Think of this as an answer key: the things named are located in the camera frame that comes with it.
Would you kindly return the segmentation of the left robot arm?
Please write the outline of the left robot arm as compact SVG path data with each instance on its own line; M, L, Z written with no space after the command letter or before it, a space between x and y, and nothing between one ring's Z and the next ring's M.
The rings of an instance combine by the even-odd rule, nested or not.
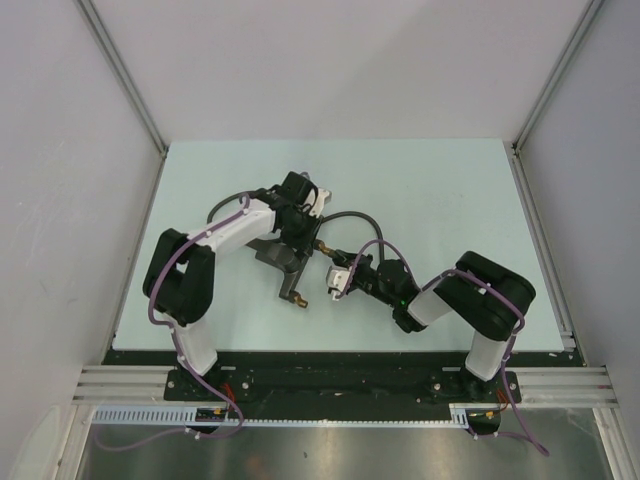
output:
M307 307L297 284L331 196L307 174L289 172L279 184L234 195L238 209L220 220L209 219L189 233L168 229L160 235L143 281L148 317L169 328L178 362L189 370L185 385L197 398L210 399L221 387L212 369L218 354L205 323L217 262L249 247L258 261L282 273L279 298Z

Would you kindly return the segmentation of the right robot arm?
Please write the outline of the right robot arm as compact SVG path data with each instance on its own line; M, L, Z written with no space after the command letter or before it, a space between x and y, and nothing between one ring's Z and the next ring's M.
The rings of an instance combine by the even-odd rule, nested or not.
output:
M389 306L396 325L406 333L421 332L454 312L473 329L461 376L463 393L484 401L497 389L496 374L515 343L522 319L536 298L534 286L519 274L473 251L455 268L419 287L403 259L372 257L328 250L326 284L334 301L359 290Z

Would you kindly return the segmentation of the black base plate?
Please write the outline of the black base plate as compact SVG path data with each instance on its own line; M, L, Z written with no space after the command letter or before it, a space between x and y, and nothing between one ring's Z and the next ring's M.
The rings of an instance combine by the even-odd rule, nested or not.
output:
M264 418L275 413L327 414L334 419L417 419L422 410L453 404L475 407L519 401L522 369L581 368L576 352L515 353L506 374L482 382L463 368L460 352L444 353L222 353L197 381L168 351L109 350L105 366L169 366L164 391L171 404L234 403L230 412Z

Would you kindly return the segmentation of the left aluminium corner post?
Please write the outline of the left aluminium corner post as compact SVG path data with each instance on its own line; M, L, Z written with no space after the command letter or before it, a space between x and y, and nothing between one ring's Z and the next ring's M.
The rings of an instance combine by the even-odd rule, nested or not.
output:
M125 99L130 104L135 116L151 141L154 149L161 159L165 159L168 152L168 144L152 117L151 111L145 102L126 62L116 45L109 29L103 20L96 4L91 0L74 0L81 18L85 22L98 49L103 55L107 66L111 70Z

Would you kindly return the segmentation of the aluminium corner post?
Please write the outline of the aluminium corner post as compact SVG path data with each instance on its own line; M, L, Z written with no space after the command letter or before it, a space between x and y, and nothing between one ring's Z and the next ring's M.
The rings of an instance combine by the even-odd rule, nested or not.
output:
M516 156L520 155L537 124L542 119L554 94L568 74L569 68L607 5L608 1L606 0L590 0L586 2L583 11L576 24L572 27L564 46L553 63L549 75L525 117L524 123L511 142L511 149Z
M111 70L125 99L130 104L135 116L151 141L154 149L161 159L165 159L168 152L168 144L152 117L151 111L145 102L126 62L116 45L109 29L103 20L96 4L91 0L74 0L81 18L85 22L98 49L103 55L107 66Z

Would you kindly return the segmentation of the aluminium frame rail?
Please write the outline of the aluminium frame rail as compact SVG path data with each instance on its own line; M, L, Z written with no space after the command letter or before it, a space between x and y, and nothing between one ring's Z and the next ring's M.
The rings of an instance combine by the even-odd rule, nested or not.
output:
M79 405L154 405L164 402L169 366L86 366L73 402Z

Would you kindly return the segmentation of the right aluminium corner post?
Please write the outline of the right aluminium corner post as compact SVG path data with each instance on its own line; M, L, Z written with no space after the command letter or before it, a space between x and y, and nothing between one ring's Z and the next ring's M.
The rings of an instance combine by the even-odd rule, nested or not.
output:
M583 11L576 24L572 27L564 46L553 63L549 75L525 117L524 123L511 142L511 149L516 156L520 155L537 124L542 119L554 94L568 74L569 68L607 5L608 1L606 0L590 0L586 2Z

